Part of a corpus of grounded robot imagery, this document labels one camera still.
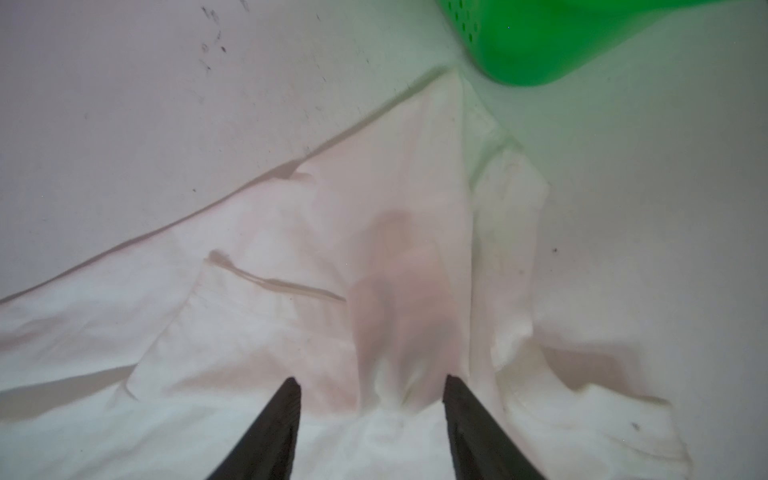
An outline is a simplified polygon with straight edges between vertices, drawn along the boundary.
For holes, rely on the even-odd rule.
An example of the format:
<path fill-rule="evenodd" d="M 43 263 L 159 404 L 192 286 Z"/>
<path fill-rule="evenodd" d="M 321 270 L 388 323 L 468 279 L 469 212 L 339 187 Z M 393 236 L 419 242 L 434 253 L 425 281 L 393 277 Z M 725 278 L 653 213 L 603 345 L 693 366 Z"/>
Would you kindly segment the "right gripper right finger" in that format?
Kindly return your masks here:
<path fill-rule="evenodd" d="M 544 480 L 461 378 L 446 377 L 442 400 L 457 480 Z"/>

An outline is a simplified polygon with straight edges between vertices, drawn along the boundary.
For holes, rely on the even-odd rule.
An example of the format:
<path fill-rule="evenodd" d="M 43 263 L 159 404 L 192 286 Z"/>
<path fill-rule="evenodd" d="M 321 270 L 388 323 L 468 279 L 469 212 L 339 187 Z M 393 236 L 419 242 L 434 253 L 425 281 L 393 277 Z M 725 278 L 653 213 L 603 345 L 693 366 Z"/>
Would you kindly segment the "green plastic basket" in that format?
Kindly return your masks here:
<path fill-rule="evenodd" d="M 474 64 L 513 86 L 551 83 L 664 15 L 704 0 L 438 0 Z"/>

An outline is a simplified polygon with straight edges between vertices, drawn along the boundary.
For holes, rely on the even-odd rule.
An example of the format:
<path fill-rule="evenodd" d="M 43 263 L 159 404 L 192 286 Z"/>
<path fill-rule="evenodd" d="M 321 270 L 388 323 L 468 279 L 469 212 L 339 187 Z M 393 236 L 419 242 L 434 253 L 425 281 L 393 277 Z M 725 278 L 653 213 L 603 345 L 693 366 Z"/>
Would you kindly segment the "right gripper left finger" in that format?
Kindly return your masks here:
<path fill-rule="evenodd" d="M 301 387 L 287 378 L 209 480 L 288 480 L 301 416 Z"/>

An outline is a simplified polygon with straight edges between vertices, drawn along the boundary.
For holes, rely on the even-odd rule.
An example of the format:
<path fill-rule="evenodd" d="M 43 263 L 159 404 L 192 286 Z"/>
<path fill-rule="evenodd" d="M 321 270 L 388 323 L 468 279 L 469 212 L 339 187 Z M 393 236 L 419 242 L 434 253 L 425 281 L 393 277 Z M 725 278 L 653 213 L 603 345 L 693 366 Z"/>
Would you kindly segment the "white t shirt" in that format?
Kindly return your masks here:
<path fill-rule="evenodd" d="M 458 72 L 1 306 L 5 479 L 203 479 L 289 377 L 294 479 L 452 479 L 461 378 L 545 479 L 687 479 L 668 404 L 533 336 L 548 187 Z"/>

